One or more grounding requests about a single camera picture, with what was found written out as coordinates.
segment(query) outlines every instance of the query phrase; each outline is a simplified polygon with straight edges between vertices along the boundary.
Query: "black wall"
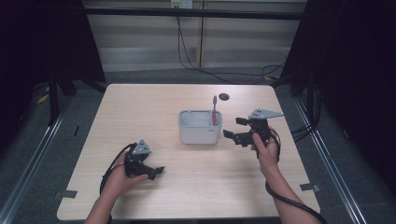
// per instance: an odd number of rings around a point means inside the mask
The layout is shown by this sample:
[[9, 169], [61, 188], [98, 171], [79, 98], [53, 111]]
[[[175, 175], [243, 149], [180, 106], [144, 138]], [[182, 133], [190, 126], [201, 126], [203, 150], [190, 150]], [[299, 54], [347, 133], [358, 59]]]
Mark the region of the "black wall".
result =
[[50, 74], [105, 82], [87, 16], [54, 9], [62, 7], [82, 7], [82, 2], [0, 2], [0, 152], [17, 131], [33, 86], [48, 82]]
[[308, 1], [282, 77], [300, 94], [309, 75], [362, 156], [396, 195], [396, 3]]
[[317, 77], [325, 103], [396, 195], [396, 6], [347, 1]]

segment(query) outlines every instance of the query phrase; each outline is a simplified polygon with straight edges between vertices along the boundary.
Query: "black circle marker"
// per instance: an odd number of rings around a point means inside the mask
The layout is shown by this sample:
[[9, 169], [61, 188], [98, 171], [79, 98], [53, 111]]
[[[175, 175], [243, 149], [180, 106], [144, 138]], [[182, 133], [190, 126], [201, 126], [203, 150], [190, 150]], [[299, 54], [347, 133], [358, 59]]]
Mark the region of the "black circle marker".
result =
[[230, 96], [227, 93], [221, 93], [219, 95], [219, 99], [222, 101], [228, 101], [230, 99]]

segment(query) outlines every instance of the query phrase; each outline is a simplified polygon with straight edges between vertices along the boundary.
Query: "metal rail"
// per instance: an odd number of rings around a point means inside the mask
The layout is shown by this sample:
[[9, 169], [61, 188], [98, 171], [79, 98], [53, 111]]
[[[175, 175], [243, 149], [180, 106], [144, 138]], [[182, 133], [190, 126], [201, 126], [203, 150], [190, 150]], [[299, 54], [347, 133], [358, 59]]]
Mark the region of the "metal rail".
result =
[[[305, 126], [309, 127], [310, 122], [308, 116], [306, 115], [306, 108], [304, 103], [300, 99], [296, 99], [295, 104], [297, 105], [300, 115], [304, 120]], [[332, 159], [332, 155], [324, 144], [318, 130], [314, 130], [310, 135], [353, 223], [366, 224], [367, 222], [363, 216], [359, 204], [356, 202], [355, 197], [352, 195], [349, 187], [344, 181], [344, 178], [341, 176], [337, 166], [334, 163], [334, 160]]]
[[260, 12], [214, 9], [181, 8], [140, 8], [140, 7], [33, 7], [34, 11], [82, 13], [89, 15], [121, 16], [159, 16], [159, 17], [202, 17], [202, 18], [236, 18], [259, 20], [300, 21], [306, 18], [325, 18], [323, 15], [306, 15], [291, 12]]
[[17, 213], [23, 197], [29, 189], [29, 186], [32, 183], [33, 178], [35, 177], [38, 167], [43, 161], [50, 147], [50, 143], [52, 142], [53, 137], [58, 132], [58, 129], [61, 126], [62, 120], [64, 119], [64, 113], [70, 105], [71, 101], [72, 97], [68, 97], [59, 117], [53, 122], [52, 126], [48, 127], [46, 133], [41, 139], [40, 144], [35, 150], [35, 154], [33, 155], [32, 159], [30, 159], [29, 164], [26, 166], [20, 180], [18, 181], [14, 190], [12, 190], [11, 194], [8, 196], [6, 202], [4, 203], [0, 211], [1, 224], [11, 223], [15, 214]]

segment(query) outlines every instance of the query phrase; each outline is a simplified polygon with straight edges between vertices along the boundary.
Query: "wrist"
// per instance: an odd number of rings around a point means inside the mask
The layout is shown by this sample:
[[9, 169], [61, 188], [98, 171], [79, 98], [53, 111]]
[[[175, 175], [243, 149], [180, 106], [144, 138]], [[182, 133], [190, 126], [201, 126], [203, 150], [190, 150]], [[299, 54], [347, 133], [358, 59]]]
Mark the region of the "wrist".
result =
[[262, 171], [262, 174], [265, 176], [267, 181], [271, 181], [273, 179], [278, 179], [282, 174], [277, 166], [267, 167]]
[[106, 201], [107, 203], [115, 203], [118, 198], [119, 198], [118, 195], [116, 195], [112, 192], [103, 190], [102, 193], [99, 195], [98, 199], [100, 201]]

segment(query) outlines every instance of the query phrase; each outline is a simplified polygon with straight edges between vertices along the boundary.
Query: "black clamp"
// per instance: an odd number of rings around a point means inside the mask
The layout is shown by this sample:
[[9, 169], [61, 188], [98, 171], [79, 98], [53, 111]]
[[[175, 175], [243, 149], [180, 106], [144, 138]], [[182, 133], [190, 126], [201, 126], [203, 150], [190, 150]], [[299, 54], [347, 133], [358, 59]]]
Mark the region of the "black clamp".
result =
[[125, 172], [129, 177], [134, 175], [148, 175], [148, 179], [154, 180], [154, 178], [163, 172], [164, 166], [158, 168], [148, 167], [143, 161], [149, 156], [151, 150], [144, 140], [134, 143], [131, 145], [131, 149], [125, 156]]
[[[249, 125], [250, 130], [247, 133], [233, 133], [227, 130], [223, 130], [224, 137], [231, 138], [235, 142], [236, 145], [241, 145], [242, 147], [247, 147], [248, 145], [254, 145], [254, 141], [252, 135], [254, 133], [258, 133], [262, 142], [266, 146], [268, 140], [271, 136], [271, 130], [268, 126], [269, 118], [281, 117], [283, 113], [278, 113], [274, 111], [264, 110], [257, 108], [255, 109], [248, 117], [248, 119], [236, 118], [235, 121], [237, 124], [241, 125]], [[279, 153], [280, 153], [280, 145], [278, 144], [278, 151], [277, 151], [277, 160], [279, 161]]]

